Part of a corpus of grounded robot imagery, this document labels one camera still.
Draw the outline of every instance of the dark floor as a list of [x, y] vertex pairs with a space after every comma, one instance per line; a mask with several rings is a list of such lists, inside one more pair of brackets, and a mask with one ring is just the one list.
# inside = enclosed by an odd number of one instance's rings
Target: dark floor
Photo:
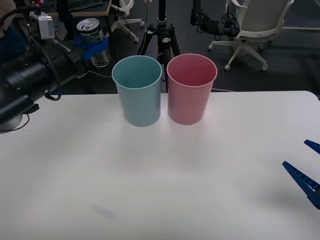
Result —
[[[150, 4], [149, 23], [156, 21], [158, 1]], [[202, 9], [211, 19], [219, 20], [224, 13], [225, 0], [202, 0]], [[208, 52], [208, 44], [213, 36], [197, 33], [190, 25], [192, 0], [167, 0], [167, 19], [176, 27], [181, 53], [197, 53], [213, 60], [218, 68], [218, 77], [214, 88], [232, 91], [299, 91], [307, 90], [320, 94], [320, 33], [281, 33], [266, 48], [262, 55], [269, 66], [267, 72], [260, 71], [262, 64], [252, 56], [242, 53], [235, 59], [229, 72], [224, 65], [231, 57], [231, 50], [225, 46], [215, 46]], [[136, 0], [128, 19], [142, 18], [146, 21], [146, 4]], [[291, 27], [319, 27], [320, 7], [314, 0], [295, 0], [289, 10], [285, 25]], [[131, 30], [143, 40], [144, 30], [138, 23]], [[129, 40], [128, 36], [116, 30], [113, 42], [119, 59], [137, 54], [140, 44]], [[157, 42], [154, 38], [146, 55], [156, 58]], [[101, 69], [93, 69], [101, 74], [110, 75]], [[103, 78], [89, 73], [81, 80], [73, 80], [64, 87], [65, 94], [116, 93], [111, 78]]]

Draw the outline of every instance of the tripod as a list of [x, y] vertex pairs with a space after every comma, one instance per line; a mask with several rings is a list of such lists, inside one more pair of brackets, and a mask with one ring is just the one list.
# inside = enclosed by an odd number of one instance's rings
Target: tripod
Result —
[[164, 65], [165, 89], [168, 92], [167, 66], [171, 60], [171, 49], [174, 56], [180, 55], [180, 49], [176, 38], [175, 27], [167, 22], [166, 0], [159, 0], [159, 17], [157, 23], [151, 24], [146, 30], [138, 55], [145, 55], [152, 37], [156, 35], [158, 40], [158, 62]]

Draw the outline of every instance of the office chair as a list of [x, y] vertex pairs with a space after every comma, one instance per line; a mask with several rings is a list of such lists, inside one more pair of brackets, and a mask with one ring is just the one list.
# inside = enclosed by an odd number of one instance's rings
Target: office chair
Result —
[[237, 16], [239, 33], [230, 41], [211, 42], [208, 50], [211, 51], [213, 45], [237, 47], [227, 65], [224, 66], [225, 71], [230, 70], [230, 65], [240, 50], [247, 51], [262, 62], [261, 69], [266, 71], [268, 69], [267, 61], [250, 46], [250, 43], [261, 43], [259, 48], [263, 49], [263, 43], [267, 41], [261, 40], [262, 38], [268, 38], [269, 41], [272, 41], [281, 31], [284, 17], [294, 0], [244, 0], [243, 5], [237, 0], [227, 0], [226, 7], [229, 7], [229, 2], [232, 2], [239, 10]]
[[[114, 5], [111, 4], [111, 7], [113, 9], [116, 9], [118, 11], [121, 12], [121, 15], [125, 18], [130, 14], [130, 10], [132, 9], [132, 7], [135, 4], [135, 0], [118, 0], [118, 4], [119, 5]], [[137, 38], [137, 36], [130, 31], [125, 25], [126, 24], [134, 24], [134, 23], [140, 23], [140, 27], [144, 27], [145, 23], [142, 21], [142, 19], [117, 19], [115, 21], [115, 23], [112, 25], [111, 27], [111, 31], [113, 32], [116, 29], [121, 29], [122, 31], [124, 31], [125, 33], [129, 34], [130, 33], [130, 37], [133, 39], [133, 41], [135, 43], [139, 42], [139, 38]]]

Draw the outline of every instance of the black cable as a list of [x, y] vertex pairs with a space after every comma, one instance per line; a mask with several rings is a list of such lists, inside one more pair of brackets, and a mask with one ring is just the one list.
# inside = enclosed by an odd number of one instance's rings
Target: black cable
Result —
[[128, 22], [127, 22], [127, 20], [126, 20], [126, 17], [125, 17], [125, 15], [123, 14], [123, 12], [122, 12], [122, 11], [120, 11], [119, 6], [117, 6], [117, 7], [118, 7], [118, 11], [120, 12], [120, 14], [121, 14], [121, 16], [122, 16], [122, 18], [123, 18], [123, 20], [124, 20], [125, 24], [128, 26], [128, 29], [129, 29], [129, 39], [128, 39], [128, 42], [130, 42], [130, 35], [131, 35], [130, 25], [128, 24]]
[[51, 100], [51, 101], [59, 101], [61, 99], [61, 95], [62, 95], [62, 89], [61, 89], [61, 83], [59, 80], [59, 75], [57, 73], [57, 70], [53, 64], [53, 62], [51, 61], [50, 57], [48, 56], [48, 54], [41, 48], [40, 44], [37, 42], [37, 40], [35, 40], [35, 38], [33, 36], [31, 36], [32, 42], [34, 43], [34, 45], [36, 46], [36, 49], [38, 49], [47, 59], [48, 64], [50, 66], [50, 70], [54, 76], [55, 82], [57, 84], [57, 91], [58, 91], [58, 96], [56, 98], [54, 98], [53, 96], [49, 95], [50, 92], [45, 92], [44, 96]]
[[200, 33], [200, 34], [211, 34], [211, 35], [213, 35], [214, 40], [216, 40], [217, 42], [218, 42], [218, 41], [221, 41], [221, 35], [220, 35], [220, 34], [218, 35], [218, 36], [219, 36], [219, 39], [217, 39], [217, 35], [216, 35], [216, 34], [214, 34], [214, 33], [212, 33], [212, 32], [208, 32], [208, 31], [199, 30], [199, 28], [200, 28], [200, 26], [197, 26], [197, 27], [196, 27], [196, 32], [197, 32], [197, 33]]
[[22, 126], [15, 128], [15, 129], [12, 129], [12, 130], [0, 130], [0, 133], [12, 133], [12, 132], [15, 132], [15, 131], [18, 131], [18, 130], [24, 128], [30, 122], [29, 114], [27, 114], [26, 116], [27, 116], [28, 120]]

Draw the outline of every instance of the cable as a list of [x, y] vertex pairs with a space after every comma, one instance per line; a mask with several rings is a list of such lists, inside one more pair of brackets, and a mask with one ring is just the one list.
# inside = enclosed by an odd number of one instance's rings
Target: cable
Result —
[[142, 52], [145, 49], [147, 30], [148, 30], [148, 16], [149, 16], [149, 2], [146, 3], [145, 31], [144, 31], [144, 37], [143, 37], [143, 45], [140, 52]]
[[102, 75], [102, 74], [97, 73], [97, 72], [95, 72], [95, 71], [90, 71], [90, 70], [88, 70], [88, 73], [92, 73], [92, 74], [98, 75], [98, 76], [103, 77], [103, 78], [112, 78], [112, 76]]
[[18, 130], [24, 128], [30, 122], [29, 114], [27, 114], [26, 116], [27, 116], [28, 119], [22, 126], [20, 126], [18, 128], [15, 128], [15, 129], [12, 129], [12, 130], [0, 130], [0, 133], [11, 133], [11, 132], [15, 132], [15, 131], [18, 131]]
[[126, 20], [126, 17], [125, 17], [125, 15], [123, 14], [123, 12], [122, 11], [120, 11], [120, 7], [119, 6], [117, 6], [118, 7], [118, 11], [120, 12], [120, 14], [121, 14], [121, 16], [122, 16], [122, 19], [124, 20], [124, 22], [125, 22], [125, 24], [128, 26], [128, 29], [129, 29], [129, 42], [130, 42], [130, 35], [131, 35], [131, 29], [130, 29], [130, 25], [128, 24], [128, 22], [127, 22], [127, 20]]
[[61, 95], [62, 95], [62, 89], [61, 89], [61, 84], [60, 84], [60, 80], [59, 80], [59, 75], [57, 73], [57, 70], [53, 64], [53, 62], [51, 61], [50, 57], [48, 56], [48, 54], [41, 48], [40, 44], [37, 42], [37, 40], [31, 36], [32, 42], [34, 43], [34, 45], [36, 46], [36, 49], [38, 49], [47, 59], [48, 64], [50, 66], [50, 70], [54, 76], [55, 82], [57, 84], [57, 91], [58, 91], [58, 96], [56, 98], [54, 98], [53, 96], [49, 95], [50, 92], [45, 92], [44, 96], [54, 102], [57, 102], [61, 99]]
[[219, 88], [212, 88], [212, 90], [221, 91], [221, 92], [230, 92], [230, 93], [235, 93], [235, 91], [226, 90], [226, 89], [219, 89]]

